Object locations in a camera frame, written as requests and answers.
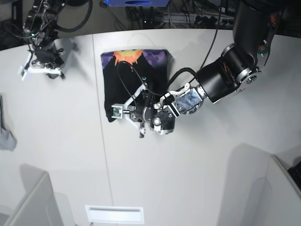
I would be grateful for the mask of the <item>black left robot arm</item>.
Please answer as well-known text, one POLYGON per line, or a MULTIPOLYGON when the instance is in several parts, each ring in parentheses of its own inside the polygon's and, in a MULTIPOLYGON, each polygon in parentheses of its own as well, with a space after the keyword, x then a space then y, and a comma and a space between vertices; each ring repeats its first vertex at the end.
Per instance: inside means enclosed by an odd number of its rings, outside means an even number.
POLYGON ((253 82, 260 71, 259 57, 269 58, 271 42, 284 11, 299 4, 298 0, 238 1, 233 43, 218 59, 198 71, 181 69, 182 73, 193 75, 197 86, 186 83, 181 89, 159 94, 142 83, 123 104, 123 119, 135 126, 141 136, 145 134, 145 124, 156 134, 169 134, 177 117, 195 113, 206 99, 216 103, 237 92, 242 84, 253 82))

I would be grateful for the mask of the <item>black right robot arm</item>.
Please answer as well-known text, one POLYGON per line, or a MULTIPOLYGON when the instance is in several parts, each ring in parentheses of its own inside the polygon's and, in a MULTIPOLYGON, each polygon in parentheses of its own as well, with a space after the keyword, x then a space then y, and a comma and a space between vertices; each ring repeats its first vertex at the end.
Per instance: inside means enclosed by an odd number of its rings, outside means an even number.
POLYGON ((55 40, 58 32, 75 32, 82 28, 90 18, 93 2, 91 0, 36 0, 29 11, 23 26, 24 37, 29 40, 29 55, 18 74, 25 79, 27 74, 45 74, 51 79, 65 79, 61 66, 64 49, 58 49, 55 40), (57 24, 58 16, 65 6, 80 7, 88 4, 87 13, 79 25, 64 28, 57 24))

